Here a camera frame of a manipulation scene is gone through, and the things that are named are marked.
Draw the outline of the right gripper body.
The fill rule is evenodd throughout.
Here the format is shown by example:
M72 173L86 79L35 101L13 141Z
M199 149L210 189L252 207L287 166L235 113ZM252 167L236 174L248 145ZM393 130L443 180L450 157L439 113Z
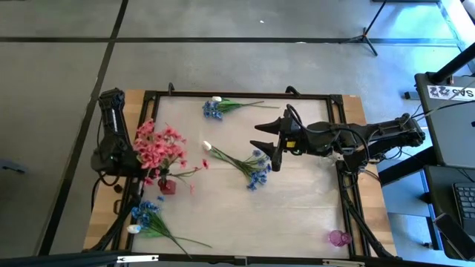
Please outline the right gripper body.
M275 122L278 141L272 152L272 170L278 172L281 169L283 153L290 152L299 156L305 152L304 143L307 136L301 120L289 109L286 109L283 116Z

